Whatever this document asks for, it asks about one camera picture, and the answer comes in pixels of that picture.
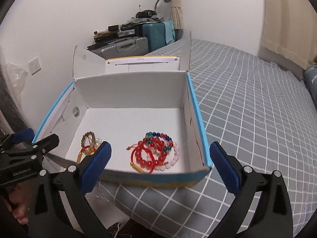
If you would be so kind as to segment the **person's left hand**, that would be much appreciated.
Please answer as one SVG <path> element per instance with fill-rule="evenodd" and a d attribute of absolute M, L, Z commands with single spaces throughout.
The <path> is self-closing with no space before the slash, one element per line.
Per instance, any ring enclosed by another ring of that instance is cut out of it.
<path fill-rule="evenodd" d="M 8 197 L 2 198 L 9 212 L 21 225 L 26 225 L 29 222 L 34 186 L 32 180 L 18 183 L 8 187 Z"/>

